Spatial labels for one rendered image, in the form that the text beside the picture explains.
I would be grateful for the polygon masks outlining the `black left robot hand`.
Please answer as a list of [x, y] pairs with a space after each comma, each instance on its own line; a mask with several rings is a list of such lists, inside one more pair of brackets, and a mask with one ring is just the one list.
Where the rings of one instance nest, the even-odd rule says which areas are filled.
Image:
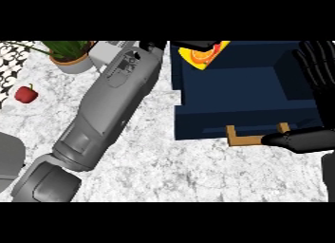
[[141, 41], [139, 47], [145, 50], [149, 50], [152, 47], [164, 49], [167, 44], [192, 50], [208, 51], [219, 44], [219, 41]]

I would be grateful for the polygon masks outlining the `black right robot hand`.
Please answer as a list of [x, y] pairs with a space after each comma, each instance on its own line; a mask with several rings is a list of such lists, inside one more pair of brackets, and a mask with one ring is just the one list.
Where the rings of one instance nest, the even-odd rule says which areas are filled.
[[294, 58], [310, 85], [322, 126], [263, 136], [262, 144], [297, 154], [335, 150], [335, 45], [331, 41], [301, 41]]

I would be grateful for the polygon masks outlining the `yellow cup with orange print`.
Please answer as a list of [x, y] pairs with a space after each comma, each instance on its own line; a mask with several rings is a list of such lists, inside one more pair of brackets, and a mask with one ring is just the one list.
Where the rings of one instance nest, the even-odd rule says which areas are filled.
[[222, 41], [219, 44], [213, 45], [211, 50], [198, 51], [189, 48], [180, 47], [179, 54], [183, 60], [200, 70], [206, 70], [214, 58], [231, 44], [229, 41]]

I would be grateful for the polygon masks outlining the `navy blue drawer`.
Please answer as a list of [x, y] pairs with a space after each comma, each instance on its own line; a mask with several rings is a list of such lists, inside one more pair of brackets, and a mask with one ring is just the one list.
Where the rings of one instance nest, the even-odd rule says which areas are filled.
[[217, 139], [226, 136], [226, 126], [232, 125], [239, 136], [276, 133], [276, 124], [285, 122], [291, 129], [322, 126], [316, 108], [285, 110], [254, 110], [237, 112], [197, 112], [176, 107], [176, 140]]
[[182, 107], [207, 110], [315, 108], [293, 50], [297, 41], [234, 41], [204, 70], [172, 48], [173, 86]]

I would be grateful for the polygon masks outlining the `navy blue drawer front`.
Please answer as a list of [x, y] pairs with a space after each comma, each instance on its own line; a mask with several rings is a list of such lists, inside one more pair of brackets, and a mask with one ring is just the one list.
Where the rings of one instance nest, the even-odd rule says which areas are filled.
[[254, 110], [237, 112], [197, 112], [176, 107], [176, 140], [217, 139], [226, 136], [226, 126], [232, 125], [239, 136], [276, 133], [276, 124], [285, 122], [291, 129], [322, 126], [316, 108], [285, 110]]

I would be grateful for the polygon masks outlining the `pale grey box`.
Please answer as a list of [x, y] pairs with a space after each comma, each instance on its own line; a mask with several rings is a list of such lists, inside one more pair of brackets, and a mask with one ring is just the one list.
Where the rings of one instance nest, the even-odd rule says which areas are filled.
[[138, 47], [138, 41], [98, 41], [89, 51], [89, 57], [98, 70], [110, 65], [124, 47]]

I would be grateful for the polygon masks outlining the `green plant in grey pot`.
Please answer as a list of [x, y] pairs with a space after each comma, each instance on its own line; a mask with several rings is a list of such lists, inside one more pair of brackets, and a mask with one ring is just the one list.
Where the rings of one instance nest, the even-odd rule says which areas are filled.
[[31, 47], [37, 52], [49, 56], [51, 62], [67, 74], [79, 74], [93, 67], [89, 51], [93, 41], [42, 41], [48, 50]]

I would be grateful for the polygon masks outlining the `red bell pepper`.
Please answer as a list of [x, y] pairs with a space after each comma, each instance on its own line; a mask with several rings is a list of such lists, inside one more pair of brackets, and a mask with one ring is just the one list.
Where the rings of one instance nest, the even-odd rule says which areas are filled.
[[39, 92], [34, 90], [34, 87], [31, 85], [23, 86], [14, 94], [14, 98], [21, 103], [30, 103], [37, 97]]

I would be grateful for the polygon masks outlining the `grey rounded object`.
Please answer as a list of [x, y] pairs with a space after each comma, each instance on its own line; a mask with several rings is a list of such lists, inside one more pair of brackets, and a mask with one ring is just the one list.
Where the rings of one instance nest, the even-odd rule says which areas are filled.
[[20, 138], [0, 132], [0, 193], [17, 179], [26, 160], [26, 146]]

